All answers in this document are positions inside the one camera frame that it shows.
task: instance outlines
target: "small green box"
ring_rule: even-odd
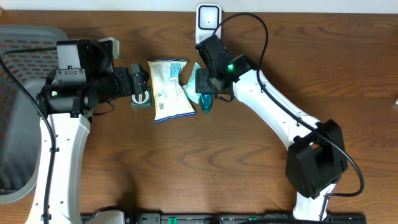
[[[131,106],[133,108],[146,108],[152,106],[152,95],[150,94],[150,87],[147,87],[145,93],[138,93],[131,96]]]

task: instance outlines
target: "wood grain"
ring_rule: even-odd
[[[398,17],[369,14],[258,14],[270,30],[263,72],[286,97],[322,121],[343,129],[346,150],[366,187],[355,198],[333,198],[331,212],[363,212],[368,223],[398,218]],[[55,26],[69,38],[113,36],[121,43],[117,66],[148,58],[194,62],[195,14],[190,12],[7,11],[2,24]],[[251,18],[223,27],[234,54],[259,58],[264,30]],[[81,174],[82,212],[130,205],[165,213],[253,213],[292,210],[295,192],[285,177],[287,152],[275,133],[247,106],[215,101],[210,114],[155,124],[155,111],[116,110],[95,118]],[[352,192],[350,167],[335,192]],[[33,196],[0,206],[0,223],[24,223]]]

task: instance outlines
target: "white plastic package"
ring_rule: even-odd
[[[155,122],[194,115],[195,110],[178,82],[179,73],[187,60],[164,58],[148,60],[148,64],[154,89]]]
[[[192,69],[192,73],[191,76],[189,77],[189,81],[186,85],[182,86],[182,89],[184,90],[186,96],[192,100],[193,102],[195,102],[196,104],[199,103],[199,99],[200,99],[200,93],[196,93],[196,86],[195,86],[195,82],[196,82],[196,74],[197,74],[197,69],[200,68],[200,65],[198,64],[198,62],[195,62],[195,64],[193,65],[193,69]]]

